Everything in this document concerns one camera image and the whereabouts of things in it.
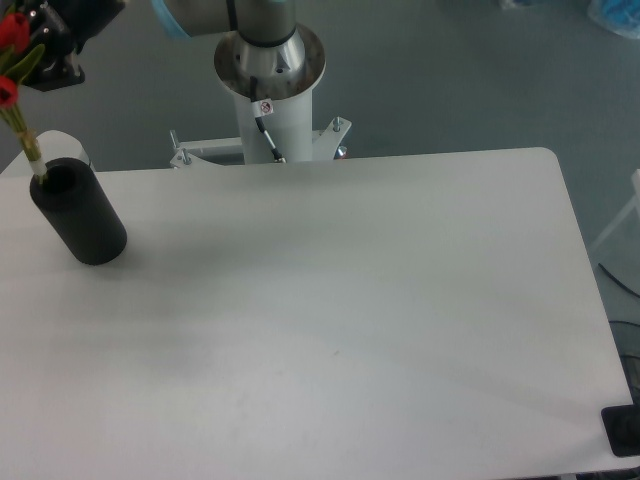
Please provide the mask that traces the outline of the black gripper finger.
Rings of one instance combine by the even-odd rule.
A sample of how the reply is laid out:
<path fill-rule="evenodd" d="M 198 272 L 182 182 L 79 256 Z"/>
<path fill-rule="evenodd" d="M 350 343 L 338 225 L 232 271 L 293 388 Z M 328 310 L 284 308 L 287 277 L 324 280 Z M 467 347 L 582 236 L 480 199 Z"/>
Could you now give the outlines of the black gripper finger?
<path fill-rule="evenodd" d="M 47 92 L 80 85 L 85 74 L 78 63 L 80 37 L 74 21 L 78 1 L 22 1 L 19 11 L 29 20 L 31 43 L 43 45 L 44 54 L 25 85 Z"/>

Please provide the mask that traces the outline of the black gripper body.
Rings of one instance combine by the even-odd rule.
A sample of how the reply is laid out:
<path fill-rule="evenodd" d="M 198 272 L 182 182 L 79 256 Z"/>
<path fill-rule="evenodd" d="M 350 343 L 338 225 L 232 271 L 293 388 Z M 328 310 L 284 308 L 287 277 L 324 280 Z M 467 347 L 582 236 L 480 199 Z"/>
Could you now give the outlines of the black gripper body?
<path fill-rule="evenodd" d="M 86 42 L 101 33 L 127 6 L 123 0 L 67 1 L 64 21 L 75 43 L 75 52 L 81 53 Z"/>

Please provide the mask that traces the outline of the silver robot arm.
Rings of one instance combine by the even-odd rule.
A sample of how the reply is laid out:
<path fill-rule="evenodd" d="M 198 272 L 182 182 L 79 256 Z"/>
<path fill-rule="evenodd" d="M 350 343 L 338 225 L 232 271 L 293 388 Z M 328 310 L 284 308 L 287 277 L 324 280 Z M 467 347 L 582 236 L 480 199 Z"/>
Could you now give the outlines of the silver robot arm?
<path fill-rule="evenodd" d="M 154 13 L 168 35 L 193 38 L 236 31 L 249 44 L 271 48 L 296 29 L 293 1 L 153 1 Z M 31 43 L 44 55 L 26 77 L 26 85 L 46 92 L 84 82 L 77 57 L 124 9 L 126 1 L 3 1 L 1 12 L 27 17 Z"/>

